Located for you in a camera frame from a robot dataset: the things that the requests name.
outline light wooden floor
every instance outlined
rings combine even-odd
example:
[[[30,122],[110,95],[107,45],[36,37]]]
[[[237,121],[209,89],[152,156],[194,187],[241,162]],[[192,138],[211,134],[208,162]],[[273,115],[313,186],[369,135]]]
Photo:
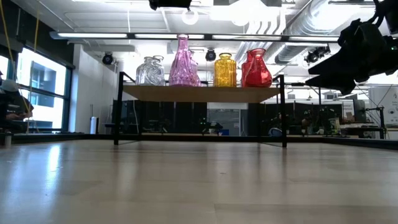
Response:
[[[0,223],[398,223],[398,152],[70,141],[0,150]]]

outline computer monitor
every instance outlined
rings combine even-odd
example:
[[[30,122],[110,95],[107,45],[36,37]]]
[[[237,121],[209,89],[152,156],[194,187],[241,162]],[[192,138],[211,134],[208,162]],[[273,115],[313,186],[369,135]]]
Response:
[[[356,122],[366,122],[365,102],[363,100],[354,101],[354,117]]]

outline wooden shelf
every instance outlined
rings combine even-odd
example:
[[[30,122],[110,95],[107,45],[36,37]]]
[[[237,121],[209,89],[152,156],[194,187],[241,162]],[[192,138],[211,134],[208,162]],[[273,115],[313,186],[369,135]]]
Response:
[[[131,86],[123,91],[142,101],[260,103],[279,94],[278,88]]]

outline yellow glass vase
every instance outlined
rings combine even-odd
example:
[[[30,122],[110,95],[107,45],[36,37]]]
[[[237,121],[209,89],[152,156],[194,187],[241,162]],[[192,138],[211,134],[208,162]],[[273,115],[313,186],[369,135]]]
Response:
[[[215,63],[214,86],[236,87],[236,62],[229,53],[220,54],[220,59]]]

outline pink glass vase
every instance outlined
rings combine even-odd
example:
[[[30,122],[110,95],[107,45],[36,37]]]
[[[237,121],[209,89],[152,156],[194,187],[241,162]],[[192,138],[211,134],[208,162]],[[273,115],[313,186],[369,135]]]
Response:
[[[266,53],[265,49],[253,49],[248,52],[248,60],[245,68],[242,67],[243,87],[270,87],[272,75],[268,71],[266,63],[262,58]]]
[[[179,34],[177,38],[178,50],[170,71],[169,85],[198,86],[196,62],[192,60],[192,53],[188,50],[188,35]]]

